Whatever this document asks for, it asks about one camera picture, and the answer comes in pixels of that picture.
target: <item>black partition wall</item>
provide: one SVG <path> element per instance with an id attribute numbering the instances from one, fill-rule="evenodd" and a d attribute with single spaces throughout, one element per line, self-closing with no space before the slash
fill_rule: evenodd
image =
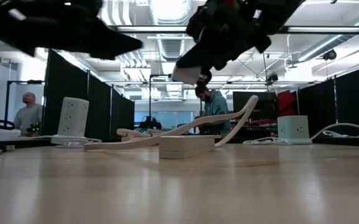
<path id="1" fill-rule="evenodd" d="M 85 136 L 107 140 L 110 138 L 111 87 L 96 77 L 89 76 L 88 101 L 90 107 Z"/>
<path id="2" fill-rule="evenodd" d="M 359 125 L 359 70 L 336 79 L 338 121 Z M 341 134 L 359 135 L 359 129 L 341 127 Z"/>
<path id="3" fill-rule="evenodd" d="M 134 129 L 135 102 L 121 96 L 114 88 L 111 89 L 111 139 L 119 141 L 117 129 Z"/>
<path id="4" fill-rule="evenodd" d="M 308 116 L 309 134 L 335 124 L 334 81 L 303 88 L 299 91 L 299 114 Z"/>
<path id="5" fill-rule="evenodd" d="M 88 74 L 49 51 L 44 87 L 42 135 L 57 134 L 63 99 L 74 97 L 87 100 Z"/>

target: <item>desk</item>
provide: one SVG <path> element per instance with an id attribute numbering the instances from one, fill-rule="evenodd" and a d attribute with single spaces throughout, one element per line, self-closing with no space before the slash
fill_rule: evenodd
<path id="1" fill-rule="evenodd" d="M 0 156 L 0 223 L 359 223 L 359 147 L 39 147 Z"/>

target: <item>white box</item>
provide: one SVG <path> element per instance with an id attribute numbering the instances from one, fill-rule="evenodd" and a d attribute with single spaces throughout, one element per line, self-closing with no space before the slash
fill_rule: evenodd
<path id="1" fill-rule="evenodd" d="M 312 144 L 309 137 L 307 116 L 283 116 L 277 118 L 279 139 L 290 144 Z"/>

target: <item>teal hoodie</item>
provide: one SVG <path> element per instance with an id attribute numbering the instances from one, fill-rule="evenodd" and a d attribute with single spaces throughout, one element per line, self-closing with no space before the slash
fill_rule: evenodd
<path id="1" fill-rule="evenodd" d="M 222 96 L 220 91 L 212 91 L 211 100 L 208 103 L 204 104 L 204 113 L 203 116 L 212 116 L 212 115 L 221 115 L 228 114 L 228 103 L 226 99 Z M 209 126 L 219 131 L 221 134 L 228 134 L 230 132 L 230 120 L 226 121 L 216 121 Z"/>

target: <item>man in teal hoodie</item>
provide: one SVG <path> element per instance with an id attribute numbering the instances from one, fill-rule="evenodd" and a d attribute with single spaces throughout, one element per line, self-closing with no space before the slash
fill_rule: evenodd
<path id="1" fill-rule="evenodd" d="M 229 113 L 228 103 L 220 91 L 210 91 L 205 85 L 197 85 L 195 91 L 196 96 L 205 102 L 202 116 Z M 204 124 L 203 127 L 211 132 L 219 132 L 222 136 L 226 136 L 230 132 L 230 120 Z"/>

